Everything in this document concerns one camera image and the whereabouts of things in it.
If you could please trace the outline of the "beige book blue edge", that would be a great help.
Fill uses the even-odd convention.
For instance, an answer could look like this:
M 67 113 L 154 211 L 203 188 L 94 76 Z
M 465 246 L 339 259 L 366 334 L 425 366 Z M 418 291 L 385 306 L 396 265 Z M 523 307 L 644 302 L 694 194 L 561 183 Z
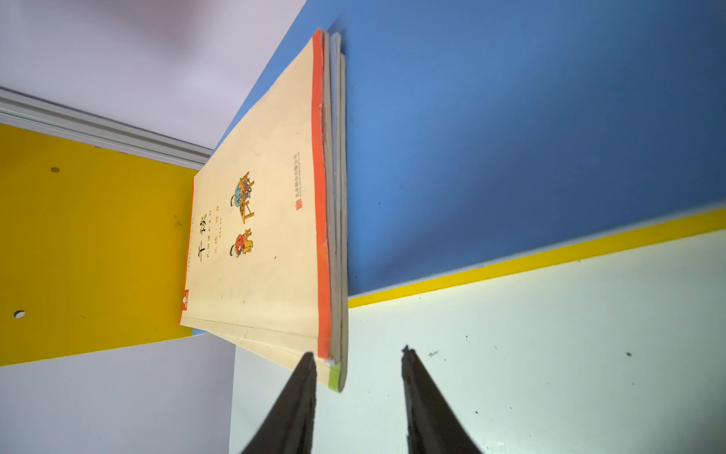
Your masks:
M 323 36 L 323 120 L 325 129 L 324 158 L 326 175 L 326 209 L 328 226 L 329 265 L 331 283 L 331 361 L 342 362 L 341 340 L 341 271 L 340 242 L 338 241 L 338 191 L 336 176 L 336 153 L 334 149 L 333 107 L 331 89 L 331 51 L 329 34 Z

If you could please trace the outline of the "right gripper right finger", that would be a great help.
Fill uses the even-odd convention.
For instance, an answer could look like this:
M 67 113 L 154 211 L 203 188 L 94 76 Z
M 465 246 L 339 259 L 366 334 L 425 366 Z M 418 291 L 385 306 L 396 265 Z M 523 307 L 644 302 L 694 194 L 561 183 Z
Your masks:
M 476 446 L 449 407 L 414 349 L 402 357 L 409 453 L 476 453 Z

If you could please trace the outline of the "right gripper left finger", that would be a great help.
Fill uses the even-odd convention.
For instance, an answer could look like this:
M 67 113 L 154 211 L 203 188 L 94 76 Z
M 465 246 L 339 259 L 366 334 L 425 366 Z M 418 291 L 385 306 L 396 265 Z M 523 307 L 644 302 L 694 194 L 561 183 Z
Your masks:
M 312 353 L 305 353 L 268 416 L 242 451 L 254 453 L 310 453 L 316 410 L 317 369 Z

